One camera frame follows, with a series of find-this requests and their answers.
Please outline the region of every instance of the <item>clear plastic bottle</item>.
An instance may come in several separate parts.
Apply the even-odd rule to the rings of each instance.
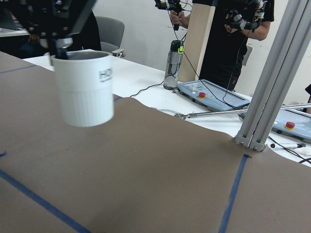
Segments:
[[[173,40],[167,58],[166,72],[163,82],[163,87],[167,90],[174,90],[177,87],[183,52],[183,41]]]

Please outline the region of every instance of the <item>marker pen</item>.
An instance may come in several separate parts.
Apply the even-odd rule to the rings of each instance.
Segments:
[[[271,145],[271,148],[289,148],[289,149],[295,149],[295,148],[301,148],[301,147],[306,147],[306,144],[304,143],[297,143],[297,144],[274,144],[272,143]]]

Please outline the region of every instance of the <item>chair backrest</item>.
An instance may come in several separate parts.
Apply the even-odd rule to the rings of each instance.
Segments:
[[[120,48],[124,23],[113,18],[96,16],[102,51],[112,52]]]
[[[249,55],[251,54],[251,52],[252,52],[252,50],[253,50],[253,47],[250,47],[250,46],[248,46],[248,45],[246,45],[246,47],[247,47],[247,52],[246,52],[246,54],[244,55],[244,58],[243,58],[243,61],[242,61],[242,65],[243,65],[243,66],[246,65],[247,60],[248,60],[248,58],[249,58]]]

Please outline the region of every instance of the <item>red button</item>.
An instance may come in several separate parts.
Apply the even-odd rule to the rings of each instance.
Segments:
[[[206,94],[205,94],[204,92],[200,92],[200,93],[199,93],[199,97],[200,97],[200,98],[205,98],[205,96],[206,96]]]
[[[295,127],[295,123],[287,121],[286,128],[292,130]]]

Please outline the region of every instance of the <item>wall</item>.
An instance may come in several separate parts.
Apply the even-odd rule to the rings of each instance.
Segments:
[[[236,91],[252,95],[268,57],[278,26],[288,0],[275,0],[275,21],[271,24],[268,38],[264,41],[249,39],[253,51],[242,68]],[[93,7],[96,16],[112,17],[125,23],[121,47],[125,49],[125,59],[149,67],[165,70],[170,44],[176,39],[167,11],[158,10],[154,0],[97,0]],[[181,39],[187,30],[179,28],[177,37]],[[308,47],[292,86],[284,101],[303,103],[309,98],[304,88],[311,83],[311,46]]]

